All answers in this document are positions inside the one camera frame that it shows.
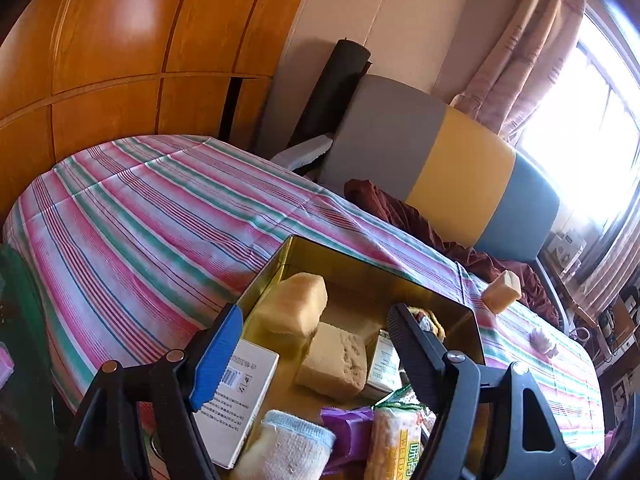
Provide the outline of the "purple snack packet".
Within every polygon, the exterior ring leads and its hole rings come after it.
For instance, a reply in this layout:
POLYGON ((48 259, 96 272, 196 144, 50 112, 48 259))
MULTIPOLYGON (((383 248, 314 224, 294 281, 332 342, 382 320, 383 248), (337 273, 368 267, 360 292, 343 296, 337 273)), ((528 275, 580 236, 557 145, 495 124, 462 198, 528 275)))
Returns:
POLYGON ((369 456, 374 413, 370 406, 342 410, 322 408, 323 426, 336 437, 332 453, 322 474, 337 474, 348 466, 363 466, 369 456))

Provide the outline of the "tricolour headboard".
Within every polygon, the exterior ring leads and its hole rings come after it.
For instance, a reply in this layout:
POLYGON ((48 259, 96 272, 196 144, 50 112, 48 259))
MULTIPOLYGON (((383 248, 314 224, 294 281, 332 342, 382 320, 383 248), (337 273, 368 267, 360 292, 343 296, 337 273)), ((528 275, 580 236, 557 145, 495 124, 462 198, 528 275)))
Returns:
POLYGON ((495 133, 393 79, 360 80, 320 169, 341 194, 369 180, 413 206, 446 242, 530 263, 559 211, 541 172, 495 133))

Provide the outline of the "cream barcode box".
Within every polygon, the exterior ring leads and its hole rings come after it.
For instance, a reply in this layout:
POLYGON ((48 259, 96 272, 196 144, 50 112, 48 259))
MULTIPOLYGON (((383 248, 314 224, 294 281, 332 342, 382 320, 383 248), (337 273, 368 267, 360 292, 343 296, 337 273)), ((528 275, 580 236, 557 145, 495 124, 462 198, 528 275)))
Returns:
POLYGON ((279 355, 241 339, 212 400, 194 414, 212 462, 230 470, 264 402, 279 355))

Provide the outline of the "yellow cloth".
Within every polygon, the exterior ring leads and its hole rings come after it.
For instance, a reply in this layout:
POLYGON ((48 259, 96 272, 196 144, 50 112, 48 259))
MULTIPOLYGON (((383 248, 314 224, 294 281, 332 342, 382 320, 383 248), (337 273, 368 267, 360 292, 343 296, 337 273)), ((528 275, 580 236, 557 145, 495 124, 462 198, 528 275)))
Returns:
POLYGON ((413 306, 409 306, 408 310, 414 320, 418 323, 422 332, 432 333, 440 342, 445 341, 446 332, 431 310, 425 310, 413 306))

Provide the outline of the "maroon blanket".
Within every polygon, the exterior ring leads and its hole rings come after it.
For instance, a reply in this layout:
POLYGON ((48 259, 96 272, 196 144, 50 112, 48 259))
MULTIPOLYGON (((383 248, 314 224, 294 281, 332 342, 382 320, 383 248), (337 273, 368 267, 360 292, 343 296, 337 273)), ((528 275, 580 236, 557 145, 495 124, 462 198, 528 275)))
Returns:
POLYGON ((346 200, 360 209, 403 230, 426 246, 450 260, 460 263, 465 270, 486 283, 495 281, 506 270, 513 272, 521 283, 522 301, 557 330, 561 317, 552 304, 544 285, 534 269, 527 263, 496 259, 487 252, 465 247, 456 242, 442 240, 416 208, 387 194, 369 180, 350 179, 344 184, 346 200))

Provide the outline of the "white plastic bundle left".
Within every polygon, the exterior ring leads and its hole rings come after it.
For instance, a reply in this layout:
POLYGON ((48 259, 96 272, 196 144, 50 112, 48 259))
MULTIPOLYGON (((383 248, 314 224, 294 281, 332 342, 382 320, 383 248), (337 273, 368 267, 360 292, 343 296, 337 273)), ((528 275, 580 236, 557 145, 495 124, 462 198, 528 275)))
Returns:
POLYGON ((548 359, 554 358, 558 354, 556 340, 541 327, 535 327, 529 333, 530 345, 540 354, 548 359))

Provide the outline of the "beige sock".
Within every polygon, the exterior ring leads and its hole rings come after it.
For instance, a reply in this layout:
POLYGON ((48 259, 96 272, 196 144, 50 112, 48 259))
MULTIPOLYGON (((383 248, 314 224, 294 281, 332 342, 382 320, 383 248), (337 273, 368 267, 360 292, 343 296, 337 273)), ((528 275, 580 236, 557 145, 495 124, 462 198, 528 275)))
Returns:
POLYGON ((306 419, 268 411, 259 434, 231 471, 231 479, 320 479, 336 435, 306 419))

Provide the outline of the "striped bed sheet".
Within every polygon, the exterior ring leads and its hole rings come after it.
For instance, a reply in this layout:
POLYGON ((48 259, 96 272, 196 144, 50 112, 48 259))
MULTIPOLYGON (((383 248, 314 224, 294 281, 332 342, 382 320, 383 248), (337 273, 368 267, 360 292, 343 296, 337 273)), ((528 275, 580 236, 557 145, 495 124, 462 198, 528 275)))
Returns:
POLYGON ((53 382, 77 408, 109 359, 149 362, 181 347, 238 298, 292 235, 408 278, 471 307, 490 365, 525 363, 565 442, 604 451, 600 385, 588 353, 521 304, 491 314, 483 282, 344 198, 207 136, 133 136, 73 154, 12 206, 2 238, 32 272, 46 317, 53 382))

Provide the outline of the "gold tin box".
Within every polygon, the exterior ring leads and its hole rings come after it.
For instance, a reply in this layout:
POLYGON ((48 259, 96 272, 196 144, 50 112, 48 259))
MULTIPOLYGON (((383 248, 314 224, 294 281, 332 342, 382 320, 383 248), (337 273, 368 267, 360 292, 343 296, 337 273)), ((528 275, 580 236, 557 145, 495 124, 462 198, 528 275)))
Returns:
POLYGON ((243 311, 243 338, 280 356, 265 400, 245 439, 247 445, 255 441, 260 420, 272 408, 318 422, 320 410, 325 406, 356 408, 366 400, 357 396, 340 403, 296 385, 295 376, 308 342, 279 342, 253 324, 252 310, 262 296, 268 294, 278 281, 299 272, 321 275, 326 282, 328 305, 320 320, 359 335, 369 346, 374 343, 378 331, 386 326, 390 307, 403 302, 435 313, 445 330, 444 346, 447 349, 462 351, 477 364, 485 362, 474 311, 461 300, 442 296, 435 292, 433 285, 413 283, 346 252, 292 235, 235 300, 243 311))

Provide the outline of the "yellow sponge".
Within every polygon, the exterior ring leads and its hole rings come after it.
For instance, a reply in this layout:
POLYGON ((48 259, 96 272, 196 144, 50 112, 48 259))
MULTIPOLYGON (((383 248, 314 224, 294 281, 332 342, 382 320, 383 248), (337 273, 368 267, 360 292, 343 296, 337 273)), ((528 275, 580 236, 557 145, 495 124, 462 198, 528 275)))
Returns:
POLYGON ((500 314, 521 298, 520 279, 510 270, 503 271, 482 292, 483 304, 494 315, 500 314))
POLYGON ((300 272, 275 284, 256 304, 252 317, 270 333, 306 338, 316 330, 327 304, 324 278, 300 272))
POLYGON ((367 372, 367 351, 362 337, 320 322, 299 365, 295 383, 346 402, 360 395, 367 372))

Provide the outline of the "small green cream box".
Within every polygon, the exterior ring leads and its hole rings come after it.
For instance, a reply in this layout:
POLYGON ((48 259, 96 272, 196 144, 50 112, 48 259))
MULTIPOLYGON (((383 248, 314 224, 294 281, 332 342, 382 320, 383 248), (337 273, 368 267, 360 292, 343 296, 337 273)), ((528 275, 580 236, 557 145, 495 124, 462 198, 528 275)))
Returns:
POLYGON ((366 399, 378 401, 402 387, 400 359, 387 330, 379 330, 366 349, 368 370, 361 394, 366 399))

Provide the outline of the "white appliance box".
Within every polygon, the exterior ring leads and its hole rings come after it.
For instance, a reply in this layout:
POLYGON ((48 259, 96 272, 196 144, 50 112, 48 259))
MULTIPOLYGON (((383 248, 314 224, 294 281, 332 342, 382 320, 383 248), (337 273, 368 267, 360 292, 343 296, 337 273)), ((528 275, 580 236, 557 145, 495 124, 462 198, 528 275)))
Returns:
POLYGON ((587 243, 578 231, 571 229, 555 233, 546 247, 551 260, 558 265, 560 274, 565 275, 582 255, 587 243))

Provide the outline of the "wooden wardrobe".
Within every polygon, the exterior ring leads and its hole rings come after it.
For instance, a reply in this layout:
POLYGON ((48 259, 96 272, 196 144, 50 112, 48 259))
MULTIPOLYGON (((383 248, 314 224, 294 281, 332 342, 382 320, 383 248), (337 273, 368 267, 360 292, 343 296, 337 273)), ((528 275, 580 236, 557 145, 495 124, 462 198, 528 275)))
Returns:
POLYGON ((250 150, 302 0, 32 0, 1 46, 1 208, 84 148, 152 133, 250 150))

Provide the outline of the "pink curtain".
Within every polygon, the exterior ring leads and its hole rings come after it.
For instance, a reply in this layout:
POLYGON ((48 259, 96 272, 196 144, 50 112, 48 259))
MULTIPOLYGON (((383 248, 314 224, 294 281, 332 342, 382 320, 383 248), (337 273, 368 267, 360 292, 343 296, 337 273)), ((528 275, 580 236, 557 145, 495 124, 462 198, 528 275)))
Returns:
POLYGON ((506 29, 450 105, 511 145, 558 82, 577 46, 587 0, 521 0, 506 29))

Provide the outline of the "green cracker packet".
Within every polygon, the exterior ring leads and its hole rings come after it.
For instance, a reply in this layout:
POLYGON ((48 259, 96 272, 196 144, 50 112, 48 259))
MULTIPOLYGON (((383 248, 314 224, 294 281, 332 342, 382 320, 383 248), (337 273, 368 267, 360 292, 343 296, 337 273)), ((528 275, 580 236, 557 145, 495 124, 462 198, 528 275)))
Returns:
POLYGON ((436 422, 413 388, 405 385, 373 407, 365 479, 410 479, 436 422))

